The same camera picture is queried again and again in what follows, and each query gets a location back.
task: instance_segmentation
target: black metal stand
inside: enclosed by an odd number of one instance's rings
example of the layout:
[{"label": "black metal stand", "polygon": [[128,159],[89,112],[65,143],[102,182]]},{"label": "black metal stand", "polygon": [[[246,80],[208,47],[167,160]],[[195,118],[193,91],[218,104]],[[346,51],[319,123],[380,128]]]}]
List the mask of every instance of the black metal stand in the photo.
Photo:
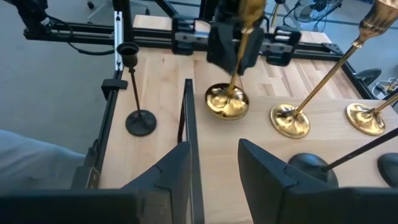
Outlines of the black metal stand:
[{"label": "black metal stand", "polygon": [[300,153],[289,160],[289,164],[295,166],[304,173],[322,180],[331,186],[338,187],[338,180],[333,170],[323,171],[328,165],[321,157],[311,153]]},{"label": "black metal stand", "polygon": [[199,18],[211,21],[220,0],[201,0]]},{"label": "black metal stand", "polygon": [[133,111],[126,119],[126,129],[135,136],[147,136],[156,128],[156,117],[147,110],[142,110],[139,105],[136,78],[134,77],[134,67],[138,63],[137,53],[139,47],[132,42],[120,44],[117,49],[118,54],[122,56],[123,65],[129,68],[132,87],[134,89],[134,98],[136,100],[137,110]]},{"label": "black metal stand", "polygon": [[[386,141],[398,136],[398,128],[395,128],[394,130],[388,132],[387,134],[378,137],[377,139],[365,144],[364,146],[360,147],[359,149],[341,157],[340,159],[336,160],[335,162],[332,162],[331,164],[327,164],[321,157],[310,154],[310,153],[300,153],[295,155],[289,160],[289,164],[292,166],[297,167],[301,171],[305,172],[306,174],[315,177],[317,179],[320,179],[328,184],[338,186],[338,181],[336,174],[332,171],[333,168],[336,166],[342,165],[343,163],[349,161],[350,159],[353,159],[359,155],[361,155],[364,152],[367,152],[371,149],[373,149],[376,146],[379,146]],[[391,166],[391,163],[389,163],[388,160],[386,159],[391,158],[391,156],[388,156],[384,159],[382,159],[382,162],[380,162],[380,159],[378,161],[379,165],[379,170],[383,174],[387,174],[387,179],[390,180],[391,178],[396,178],[397,176],[392,175],[392,168],[394,166]]]},{"label": "black metal stand", "polygon": [[180,121],[177,133],[177,143],[182,142],[184,126],[185,141],[190,143],[192,154],[191,198],[193,207],[192,215],[194,219],[194,222],[192,223],[204,224],[205,212],[203,207],[203,193],[201,189],[197,119],[195,114],[195,97],[193,95],[192,79],[185,79]]},{"label": "black metal stand", "polygon": [[134,40],[130,0],[112,0],[115,11],[123,12],[123,41],[131,42]]},{"label": "black metal stand", "polygon": [[377,168],[390,187],[398,187],[398,153],[387,153],[379,157]]}]

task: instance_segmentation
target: candlestick holder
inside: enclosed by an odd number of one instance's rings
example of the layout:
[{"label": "candlestick holder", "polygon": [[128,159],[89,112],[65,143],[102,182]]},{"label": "candlestick holder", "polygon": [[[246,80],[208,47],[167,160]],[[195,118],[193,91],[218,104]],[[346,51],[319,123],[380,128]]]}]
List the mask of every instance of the candlestick holder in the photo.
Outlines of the candlestick holder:
[{"label": "candlestick holder", "polygon": [[253,31],[253,25],[263,17],[265,0],[246,1],[239,3],[239,18],[243,22],[242,39],[238,49],[237,63],[229,83],[217,83],[205,92],[207,107],[219,118],[235,120],[242,118],[249,110],[249,97],[243,89],[235,86],[239,77],[240,63],[244,57],[248,38]]},{"label": "candlestick holder", "polygon": [[395,94],[376,108],[370,108],[361,103],[352,103],[347,106],[346,117],[361,132],[370,136],[378,136],[386,130],[386,124],[380,115],[381,110],[395,100],[398,100],[398,94]]},{"label": "candlestick holder", "polygon": [[354,159],[355,157],[361,155],[362,153],[368,152],[369,150],[397,136],[398,136],[398,128],[395,128],[394,130],[386,133],[385,135],[380,136],[377,139],[365,144],[359,149],[341,157],[340,159],[335,160],[331,164],[328,164],[321,157],[311,153],[297,154],[289,160],[289,164],[297,167],[301,171],[305,172],[308,175],[311,175],[314,178],[317,178],[330,185],[337,187],[338,179],[335,172],[333,171],[333,168],[342,165],[343,163],[351,159]]},{"label": "candlestick holder", "polygon": [[137,110],[133,111],[126,118],[126,129],[134,136],[146,136],[152,133],[156,128],[156,117],[153,113],[147,110],[142,110],[139,104],[136,78],[134,77],[134,67],[138,63],[137,53],[139,47],[132,42],[125,42],[118,45],[116,51],[122,56],[123,65],[129,68],[131,76],[132,87],[134,90],[134,98],[136,100]]},{"label": "candlestick holder", "polygon": [[310,100],[325,86],[349,57],[361,48],[371,37],[379,36],[398,19],[398,1],[375,0],[373,7],[359,24],[359,36],[349,50],[336,62],[321,82],[312,90],[300,106],[276,105],[271,109],[271,123],[275,129],[288,138],[304,138],[310,131],[310,121],[302,111]]}]

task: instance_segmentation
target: brass candlestick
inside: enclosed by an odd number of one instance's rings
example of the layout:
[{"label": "brass candlestick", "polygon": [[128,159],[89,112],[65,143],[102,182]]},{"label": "brass candlestick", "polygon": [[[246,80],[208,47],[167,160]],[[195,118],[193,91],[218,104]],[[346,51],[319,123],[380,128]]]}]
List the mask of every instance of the brass candlestick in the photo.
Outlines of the brass candlestick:
[{"label": "brass candlestick", "polygon": [[347,106],[346,117],[361,132],[370,136],[381,135],[386,130],[386,124],[380,116],[380,112],[395,100],[398,100],[398,94],[395,94],[376,108],[369,108],[361,103],[352,103]]},{"label": "brass candlestick", "polygon": [[298,139],[306,136],[310,131],[310,121],[302,111],[304,106],[319,92],[355,50],[361,48],[369,38],[385,33],[397,19],[398,1],[376,0],[371,10],[359,24],[358,38],[301,105],[296,108],[290,104],[281,104],[271,109],[271,122],[275,129],[288,138]]},{"label": "brass candlestick", "polygon": [[245,92],[235,86],[238,79],[239,64],[244,56],[246,45],[253,25],[258,21],[266,5],[265,0],[246,0],[239,5],[239,18],[243,21],[242,39],[238,49],[237,64],[230,83],[217,83],[207,89],[206,104],[221,119],[234,120],[242,118],[249,110],[249,98]]}]

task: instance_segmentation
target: shiny brass base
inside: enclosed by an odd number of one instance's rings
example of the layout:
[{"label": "shiny brass base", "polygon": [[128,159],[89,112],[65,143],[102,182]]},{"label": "shiny brass base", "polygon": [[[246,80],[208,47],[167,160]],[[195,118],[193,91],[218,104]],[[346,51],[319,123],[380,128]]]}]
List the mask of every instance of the shiny brass base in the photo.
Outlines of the shiny brass base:
[{"label": "shiny brass base", "polygon": [[294,116],[295,109],[288,104],[274,106],[271,109],[271,122],[279,133],[288,138],[304,138],[310,131],[310,121],[303,112]]},{"label": "shiny brass base", "polygon": [[347,106],[346,117],[361,132],[370,136],[379,136],[386,130],[386,125],[380,114],[371,110],[372,108],[360,103],[352,103]]},{"label": "shiny brass base", "polygon": [[242,118],[249,110],[249,98],[242,89],[234,87],[228,95],[228,83],[212,85],[205,93],[207,107],[219,118],[235,120]]}]

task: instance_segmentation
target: black rod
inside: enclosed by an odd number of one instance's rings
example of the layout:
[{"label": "black rod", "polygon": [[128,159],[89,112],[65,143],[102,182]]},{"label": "black rod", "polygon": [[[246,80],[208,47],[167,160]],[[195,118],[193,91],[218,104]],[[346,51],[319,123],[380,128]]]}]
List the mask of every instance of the black rod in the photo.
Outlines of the black rod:
[{"label": "black rod", "polygon": [[[120,70],[115,71],[113,78],[115,80],[120,80],[122,79],[122,74],[123,73]],[[108,99],[106,99],[106,107],[102,119],[101,129],[99,130],[98,135],[98,148],[96,149],[96,161],[94,166],[94,168],[98,170],[98,172],[102,171],[102,165],[104,163],[106,146],[108,144],[109,134],[111,132],[113,114],[116,107],[118,94],[118,90],[111,91],[108,95]]]},{"label": "black rod", "polygon": [[362,153],[367,152],[367,151],[373,149],[374,147],[376,147],[378,145],[381,145],[381,144],[385,143],[386,141],[388,141],[388,140],[390,140],[392,138],[395,138],[397,136],[398,136],[398,128],[395,128],[394,130],[388,132],[387,134],[382,135],[382,136],[378,137],[377,139],[375,139],[375,140],[367,143],[366,145],[360,147],[359,149],[357,149],[357,150],[355,150],[355,151],[353,151],[353,152],[341,157],[340,159],[336,160],[335,162],[332,162],[331,164],[329,164],[329,165],[327,165],[325,167],[322,167],[321,171],[322,172],[328,172],[329,170],[335,168],[336,166],[341,165],[342,163],[345,163],[348,160],[353,159],[353,158],[361,155]]},{"label": "black rod", "polygon": [[205,7],[206,7],[206,0],[201,0],[200,1],[200,6],[199,6],[199,18],[204,19],[205,18]]},{"label": "black rod", "polygon": [[198,146],[197,119],[195,114],[195,97],[193,95],[192,79],[185,79],[184,87],[185,134],[191,145],[192,155],[192,223],[205,224],[205,210],[203,206],[203,191],[201,188],[200,156]]},{"label": "black rod", "polygon": [[136,105],[137,105],[137,111],[138,111],[138,116],[141,117],[141,108],[139,107],[139,99],[138,99],[138,92],[137,92],[137,84],[136,84],[136,78],[134,76],[134,72],[136,70],[133,68],[129,68],[129,72],[131,75],[131,81],[132,81],[132,88],[134,89],[134,97],[136,98]]},{"label": "black rod", "polygon": [[185,126],[185,103],[184,98],[182,99],[181,104],[181,112],[180,112],[180,122],[178,122],[178,135],[177,135],[177,143],[182,142],[182,134],[184,132]]},{"label": "black rod", "polygon": [[168,0],[155,0],[156,4],[170,17],[174,18],[178,15],[177,10],[168,2]]},{"label": "black rod", "polygon": [[134,34],[132,32],[132,20],[130,10],[130,0],[113,0],[115,11],[121,11],[123,16],[123,41],[132,42]]},{"label": "black rod", "polygon": [[383,100],[389,100],[391,97],[395,96],[396,94],[398,94],[398,88],[389,93],[386,97],[384,97]]}]

